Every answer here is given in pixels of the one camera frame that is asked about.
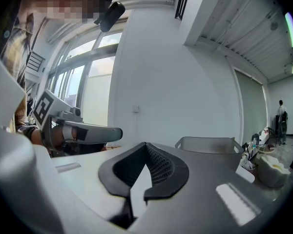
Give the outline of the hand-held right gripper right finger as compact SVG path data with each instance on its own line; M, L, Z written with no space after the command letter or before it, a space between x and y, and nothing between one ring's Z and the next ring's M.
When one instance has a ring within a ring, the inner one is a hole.
M152 184L144 192L145 201L171 198L188 181L187 164L151 143L145 144L145 162Z

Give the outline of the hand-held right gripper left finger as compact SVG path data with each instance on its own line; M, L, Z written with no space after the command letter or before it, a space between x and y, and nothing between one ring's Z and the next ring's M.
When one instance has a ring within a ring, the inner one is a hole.
M146 165L146 143L141 142L105 161L98 170L100 182L114 196L130 197L130 190Z

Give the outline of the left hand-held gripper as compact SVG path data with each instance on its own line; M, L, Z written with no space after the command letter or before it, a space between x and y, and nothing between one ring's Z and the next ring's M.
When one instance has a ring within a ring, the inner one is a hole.
M117 127L105 127L84 123L80 108L70 106L49 90L45 90L37 100L32 111L35 123L39 127L43 145L52 151L51 130L60 125L72 126L77 130L75 140L65 141L61 146L73 144L73 152L80 151L80 145L98 145L120 140L123 131Z

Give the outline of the person's left hand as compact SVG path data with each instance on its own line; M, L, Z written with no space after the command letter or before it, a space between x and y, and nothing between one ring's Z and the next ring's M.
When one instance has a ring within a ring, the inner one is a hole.
M72 126L56 126L51 130L51 141L54 148L60 147L65 141L75 140L77 138L77 130Z

